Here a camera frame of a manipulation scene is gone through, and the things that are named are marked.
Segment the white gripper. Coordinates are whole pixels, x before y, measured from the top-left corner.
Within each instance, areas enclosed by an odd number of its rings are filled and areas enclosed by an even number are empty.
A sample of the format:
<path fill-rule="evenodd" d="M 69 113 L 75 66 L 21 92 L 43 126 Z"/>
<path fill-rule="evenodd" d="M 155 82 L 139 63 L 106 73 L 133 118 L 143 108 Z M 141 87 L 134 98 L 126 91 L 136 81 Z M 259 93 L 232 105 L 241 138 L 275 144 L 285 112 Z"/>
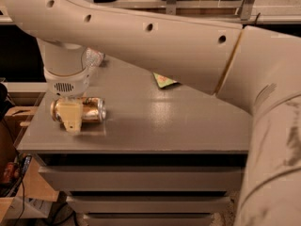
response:
<path fill-rule="evenodd" d="M 88 88 L 88 69 L 72 75 L 56 75 L 44 70 L 48 89 L 61 97 L 81 96 Z M 82 126 L 83 104 L 77 99 L 60 99 L 55 107 L 56 117 L 67 132 L 79 133 Z"/>

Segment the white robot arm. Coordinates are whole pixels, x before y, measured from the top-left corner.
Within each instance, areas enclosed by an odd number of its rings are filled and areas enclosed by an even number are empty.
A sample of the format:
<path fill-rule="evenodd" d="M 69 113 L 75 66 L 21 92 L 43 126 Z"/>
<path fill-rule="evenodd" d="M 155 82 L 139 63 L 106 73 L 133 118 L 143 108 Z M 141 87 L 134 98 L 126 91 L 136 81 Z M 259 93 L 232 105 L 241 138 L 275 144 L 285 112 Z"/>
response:
<path fill-rule="evenodd" d="M 46 74 L 83 78 L 83 53 L 93 48 L 253 115 L 234 226 L 301 226 L 299 38 L 89 0 L 6 0 L 6 7 L 37 38 Z"/>

